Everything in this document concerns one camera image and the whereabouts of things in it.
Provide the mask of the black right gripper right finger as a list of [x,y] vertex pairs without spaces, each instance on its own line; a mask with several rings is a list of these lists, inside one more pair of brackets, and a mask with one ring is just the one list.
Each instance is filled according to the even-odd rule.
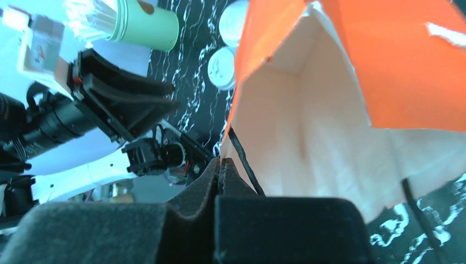
[[374,263],[361,213],[334,197],[264,197],[221,161],[215,263]]

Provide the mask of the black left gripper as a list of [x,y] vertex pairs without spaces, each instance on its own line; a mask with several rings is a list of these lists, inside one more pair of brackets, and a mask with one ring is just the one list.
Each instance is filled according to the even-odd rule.
[[172,83],[120,69],[93,49],[69,64],[67,84],[76,107],[119,144],[145,135],[180,105],[169,98]]

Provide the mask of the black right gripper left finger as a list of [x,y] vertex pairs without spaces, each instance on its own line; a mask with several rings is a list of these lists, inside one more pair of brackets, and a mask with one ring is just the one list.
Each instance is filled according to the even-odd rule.
[[166,203],[50,202],[20,221],[1,263],[212,263],[219,159]]

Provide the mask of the orange paper bag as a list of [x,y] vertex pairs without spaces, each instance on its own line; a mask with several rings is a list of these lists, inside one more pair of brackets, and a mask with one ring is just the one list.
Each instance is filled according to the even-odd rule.
[[452,1],[250,1],[227,130],[268,196],[366,221],[465,172],[465,15]]

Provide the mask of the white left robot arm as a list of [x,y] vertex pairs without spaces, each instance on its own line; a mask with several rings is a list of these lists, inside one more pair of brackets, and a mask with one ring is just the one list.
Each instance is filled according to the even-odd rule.
[[[137,48],[134,52],[122,48],[97,53],[117,67],[131,73],[147,76],[149,49]],[[1,92],[19,101],[25,101],[26,90],[32,80],[13,69],[15,55],[8,52],[1,55]],[[48,175],[72,169],[103,158],[116,151],[117,144],[111,143],[103,132],[93,129],[85,136],[71,140],[31,160],[31,174]]]

